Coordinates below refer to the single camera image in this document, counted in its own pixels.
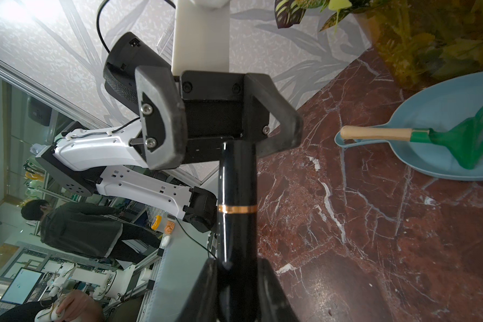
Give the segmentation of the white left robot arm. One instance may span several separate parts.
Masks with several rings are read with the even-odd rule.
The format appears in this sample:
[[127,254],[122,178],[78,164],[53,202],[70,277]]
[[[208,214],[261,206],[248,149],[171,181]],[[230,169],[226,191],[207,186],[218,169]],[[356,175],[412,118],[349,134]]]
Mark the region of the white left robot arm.
[[[296,148],[303,121],[268,75],[185,71],[135,34],[124,34],[104,69],[105,89],[136,113],[123,126],[86,130],[71,123],[36,160],[66,190],[157,207],[200,232],[231,217],[247,228],[258,211],[256,161]],[[132,166],[176,169],[219,162],[219,192],[165,184]]]

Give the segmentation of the operator hand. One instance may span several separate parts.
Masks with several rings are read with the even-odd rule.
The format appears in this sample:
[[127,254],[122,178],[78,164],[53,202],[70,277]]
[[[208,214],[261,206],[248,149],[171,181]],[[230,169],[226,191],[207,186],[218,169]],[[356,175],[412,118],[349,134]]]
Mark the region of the operator hand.
[[103,309],[98,302],[86,293],[73,290],[58,305],[56,313],[60,316],[58,321],[105,321]]

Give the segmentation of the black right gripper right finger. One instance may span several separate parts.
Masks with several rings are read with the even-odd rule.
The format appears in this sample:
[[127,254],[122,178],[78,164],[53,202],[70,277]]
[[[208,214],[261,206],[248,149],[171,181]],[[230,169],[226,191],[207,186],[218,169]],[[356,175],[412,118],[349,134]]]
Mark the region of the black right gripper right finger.
[[258,259],[258,321],[298,322],[287,296],[267,259]]

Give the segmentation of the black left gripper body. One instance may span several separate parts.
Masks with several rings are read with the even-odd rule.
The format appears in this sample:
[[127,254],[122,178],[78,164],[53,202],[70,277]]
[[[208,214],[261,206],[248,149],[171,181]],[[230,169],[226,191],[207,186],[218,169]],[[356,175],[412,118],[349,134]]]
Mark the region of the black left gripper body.
[[261,142],[270,113],[254,99],[248,74],[186,71],[180,77],[188,141],[184,163],[218,161],[222,143]]

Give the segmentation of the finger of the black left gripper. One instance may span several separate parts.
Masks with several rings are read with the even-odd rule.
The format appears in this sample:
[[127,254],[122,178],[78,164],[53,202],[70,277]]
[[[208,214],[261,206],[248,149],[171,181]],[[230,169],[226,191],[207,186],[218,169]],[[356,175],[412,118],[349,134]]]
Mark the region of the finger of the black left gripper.
[[188,139],[185,104],[171,70],[140,66],[135,70],[145,160],[151,170],[179,167]]
[[247,73],[244,77],[246,103],[259,102],[279,123],[278,134],[256,143],[256,155],[265,158],[298,148],[302,141],[303,119],[298,111],[280,94],[270,76]]

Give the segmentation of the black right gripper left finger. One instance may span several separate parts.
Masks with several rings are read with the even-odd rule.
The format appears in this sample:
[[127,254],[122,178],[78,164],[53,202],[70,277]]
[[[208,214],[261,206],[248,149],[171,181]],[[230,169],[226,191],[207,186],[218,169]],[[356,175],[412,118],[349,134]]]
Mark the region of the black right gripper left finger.
[[217,321],[217,264],[214,259],[205,261],[177,321]]

